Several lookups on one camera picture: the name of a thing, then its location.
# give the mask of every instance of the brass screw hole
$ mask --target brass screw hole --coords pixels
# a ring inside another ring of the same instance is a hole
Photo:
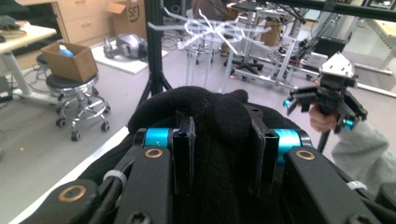
[[[72,203],[84,196],[85,191],[87,189],[82,185],[70,186],[59,194],[58,199],[63,203]]]
[[[162,154],[163,154],[163,151],[158,148],[152,148],[145,152],[145,156],[147,158],[151,158],[151,159],[159,158],[159,157],[161,157]]]
[[[298,150],[296,155],[307,161],[312,161],[315,158],[315,155],[312,152],[306,150]]]

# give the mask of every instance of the cable tie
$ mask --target cable tie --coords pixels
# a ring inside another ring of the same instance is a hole
[[[350,181],[350,182],[348,182],[346,184],[352,190],[355,190],[355,189],[365,189],[365,190],[367,190],[367,186],[365,184],[361,183],[358,180]]]
[[[122,189],[126,188],[127,178],[126,178],[126,175],[123,172],[118,171],[118,170],[109,170],[109,171],[107,171],[107,173],[103,177],[103,181],[105,181],[110,176],[117,177],[122,183]]]

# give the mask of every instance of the cardboard box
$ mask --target cardboard box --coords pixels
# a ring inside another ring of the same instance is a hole
[[[264,27],[271,27],[271,30],[263,33],[260,38],[261,42],[264,42],[266,46],[277,46],[279,43],[280,32],[282,30],[282,23],[279,21],[266,21]]]
[[[59,46],[65,45],[74,57],[59,54]],[[42,48],[51,73],[57,77],[64,77],[75,81],[86,82],[98,73],[96,61],[89,47],[55,42]]]
[[[147,38],[144,0],[109,2],[106,11],[111,12],[116,35],[138,35]]]

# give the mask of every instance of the stool caster wheel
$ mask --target stool caster wheel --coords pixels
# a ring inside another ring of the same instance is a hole
[[[64,127],[64,125],[66,125],[66,121],[64,119],[57,119],[56,120],[56,126]]]
[[[104,132],[107,132],[110,129],[110,125],[108,124],[108,121],[103,122],[101,129]]]
[[[77,142],[79,140],[79,132],[78,131],[73,131],[72,132],[72,141]]]
[[[104,112],[105,112],[105,113],[108,113],[108,112],[110,112],[110,111],[111,111],[111,107],[110,107],[110,105],[107,105]]]
[[[99,95],[99,91],[95,87],[92,87],[92,95],[94,95],[94,96]]]

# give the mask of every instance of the wooden table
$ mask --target wooden table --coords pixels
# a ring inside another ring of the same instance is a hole
[[[5,43],[0,43],[0,57],[7,67],[6,70],[11,72],[11,75],[14,76],[18,83],[19,89],[15,90],[14,93],[22,98],[32,98],[39,101],[58,104],[57,100],[53,97],[33,92],[30,89],[27,81],[24,79],[22,70],[17,63],[17,60],[12,53],[12,50],[14,49],[21,48],[23,46],[35,43],[38,40],[55,35],[56,30],[33,25],[25,25],[21,28],[21,30],[26,32],[26,35],[8,39]]]

